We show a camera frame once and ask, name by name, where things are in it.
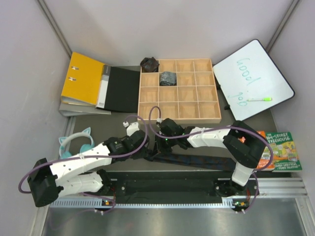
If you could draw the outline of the brown blue striped tie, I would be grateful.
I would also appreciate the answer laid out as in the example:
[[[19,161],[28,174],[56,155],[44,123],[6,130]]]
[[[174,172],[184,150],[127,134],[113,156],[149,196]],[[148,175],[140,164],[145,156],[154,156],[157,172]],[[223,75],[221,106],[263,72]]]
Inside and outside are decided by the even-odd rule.
[[[197,168],[204,168],[210,170],[230,171],[232,172],[236,167],[236,162],[231,158],[204,156],[204,155],[183,155],[173,153],[158,153],[145,157],[145,160],[151,162],[160,162],[166,164],[175,164],[182,166],[190,166]]]

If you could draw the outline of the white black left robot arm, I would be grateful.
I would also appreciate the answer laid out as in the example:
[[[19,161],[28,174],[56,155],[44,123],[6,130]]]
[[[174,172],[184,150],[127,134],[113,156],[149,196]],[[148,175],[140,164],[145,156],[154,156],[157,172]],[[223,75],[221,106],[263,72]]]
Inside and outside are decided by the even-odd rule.
[[[60,162],[49,163],[43,158],[36,162],[27,182],[36,207],[44,207],[60,197],[85,193],[104,196],[112,189],[112,181],[104,166],[114,159],[125,161],[145,149],[148,135],[135,131],[123,138],[111,137],[83,153]]]

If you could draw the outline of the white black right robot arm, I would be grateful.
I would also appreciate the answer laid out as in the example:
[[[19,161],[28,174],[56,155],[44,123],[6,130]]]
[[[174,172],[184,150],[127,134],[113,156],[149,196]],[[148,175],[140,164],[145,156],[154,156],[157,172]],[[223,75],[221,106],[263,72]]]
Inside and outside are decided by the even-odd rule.
[[[157,136],[169,146],[179,145],[183,149],[216,147],[228,150],[236,159],[229,187],[237,195],[247,190],[248,180],[268,144],[262,135],[239,120],[223,128],[183,128],[170,118],[158,118],[157,126]]]

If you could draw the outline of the dark grey table mat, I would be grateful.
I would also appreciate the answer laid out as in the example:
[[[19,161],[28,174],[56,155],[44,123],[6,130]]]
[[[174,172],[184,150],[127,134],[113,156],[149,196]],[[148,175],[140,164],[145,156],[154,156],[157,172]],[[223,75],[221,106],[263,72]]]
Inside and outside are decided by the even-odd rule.
[[[217,127],[231,125],[234,122],[233,115],[229,110],[225,110],[225,97],[222,91],[218,90],[219,105],[221,111],[221,122],[219,124],[196,124],[198,127]],[[87,115],[78,116],[75,121],[73,132],[79,132],[87,127],[91,128],[91,135],[98,145],[110,137],[123,137],[126,135],[126,130],[123,127],[123,121],[128,116],[128,113],[112,113],[111,115]],[[270,110],[265,110],[258,115],[255,115],[245,123],[257,131],[277,132],[277,127],[272,117]],[[232,155],[226,150],[217,147],[201,147],[181,149],[179,146],[173,147],[173,152],[176,154],[186,155],[209,155],[223,157],[232,160]],[[112,165],[104,167],[108,172],[148,172],[148,171],[205,171],[200,167],[181,166],[175,164],[151,162],[144,159],[126,160],[116,162]]]

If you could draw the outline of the wooden compartment tray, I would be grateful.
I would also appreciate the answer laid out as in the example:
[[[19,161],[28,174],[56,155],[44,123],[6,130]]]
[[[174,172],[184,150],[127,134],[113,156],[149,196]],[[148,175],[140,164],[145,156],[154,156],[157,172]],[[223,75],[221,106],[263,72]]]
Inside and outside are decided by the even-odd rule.
[[[211,59],[160,59],[158,72],[140,71],[138,115],[179,124],[220,123],[221,110]],[[160,86],[164,71],[175,72],[176,86]]]

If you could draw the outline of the rolled grey tie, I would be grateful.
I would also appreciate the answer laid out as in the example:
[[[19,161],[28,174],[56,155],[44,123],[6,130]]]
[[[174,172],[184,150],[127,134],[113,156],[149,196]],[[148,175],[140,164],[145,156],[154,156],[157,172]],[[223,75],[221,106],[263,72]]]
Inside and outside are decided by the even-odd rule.
[[[175,72],[164,71],[159,77],[160,86],[176,86],[177,85],[177,75]]]

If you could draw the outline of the black folder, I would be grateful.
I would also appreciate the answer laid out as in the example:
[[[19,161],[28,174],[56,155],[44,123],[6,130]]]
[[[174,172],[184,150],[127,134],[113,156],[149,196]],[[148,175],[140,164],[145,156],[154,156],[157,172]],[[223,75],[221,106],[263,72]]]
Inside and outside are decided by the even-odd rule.
[[[139,84],[139,71],[105,65],[95,107],[111,112],[137,113]]]

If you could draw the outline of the teal cat ear headphones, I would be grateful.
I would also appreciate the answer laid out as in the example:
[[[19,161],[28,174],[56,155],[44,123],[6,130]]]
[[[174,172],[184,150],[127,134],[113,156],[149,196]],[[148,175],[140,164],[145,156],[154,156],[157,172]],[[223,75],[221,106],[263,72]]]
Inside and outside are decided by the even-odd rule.
[[[91,128],[87,127],[83,131],[73,133],[69,136],[59,137],[59,158],[67,159],[78,153],[93,149],[95,142],[91,136],[91,132]]]

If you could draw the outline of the rolled dark brown tie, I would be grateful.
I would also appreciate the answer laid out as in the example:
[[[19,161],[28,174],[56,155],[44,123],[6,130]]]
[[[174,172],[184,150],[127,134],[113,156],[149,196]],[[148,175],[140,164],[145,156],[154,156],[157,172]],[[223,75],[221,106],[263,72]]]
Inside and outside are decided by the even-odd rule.
[[[140,62],[143,73],[154,73],[158,72],[159,62],[154,57],[144,58]]]

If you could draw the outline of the grey folder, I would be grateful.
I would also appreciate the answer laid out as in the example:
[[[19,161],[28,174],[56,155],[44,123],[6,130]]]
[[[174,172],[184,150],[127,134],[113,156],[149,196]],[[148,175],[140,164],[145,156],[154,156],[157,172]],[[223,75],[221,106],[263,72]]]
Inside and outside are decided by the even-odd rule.
[[[83,106],[77,104],[62,103],[59,112],[64,117],[82,116],[82,115],[111,115],[110,111],[97,109],[92,106]]]

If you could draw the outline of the white whiteboard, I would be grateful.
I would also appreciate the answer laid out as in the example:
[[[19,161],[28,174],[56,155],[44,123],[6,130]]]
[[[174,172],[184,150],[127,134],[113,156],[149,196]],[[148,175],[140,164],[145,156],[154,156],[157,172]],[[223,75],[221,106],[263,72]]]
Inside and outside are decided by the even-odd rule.
[[[215,64],[213,72],[236,120],[246,120],[295,96],[292,86],[257,39]],[[247,101],[266,97],[272,101]]]

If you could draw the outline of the green marker pen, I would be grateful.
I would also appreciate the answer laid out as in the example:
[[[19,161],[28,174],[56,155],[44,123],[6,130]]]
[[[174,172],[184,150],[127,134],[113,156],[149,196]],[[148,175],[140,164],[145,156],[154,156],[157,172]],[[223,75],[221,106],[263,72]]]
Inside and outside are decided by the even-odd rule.
[[[272,101],[271,97],[266,97],[266,98],[251,98],[247,100],[248,102],[258,102],[258,101],[265,101],[265,102],[269,102]]]

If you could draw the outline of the green treehouse book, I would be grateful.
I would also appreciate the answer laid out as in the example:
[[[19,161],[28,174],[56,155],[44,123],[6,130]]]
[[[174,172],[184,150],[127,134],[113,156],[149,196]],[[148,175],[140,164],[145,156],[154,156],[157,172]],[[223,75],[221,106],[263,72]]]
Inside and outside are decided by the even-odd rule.
[[[290,132],[267,132],[266,140],[273,150],[274,172],[300,172],[302,166]]]

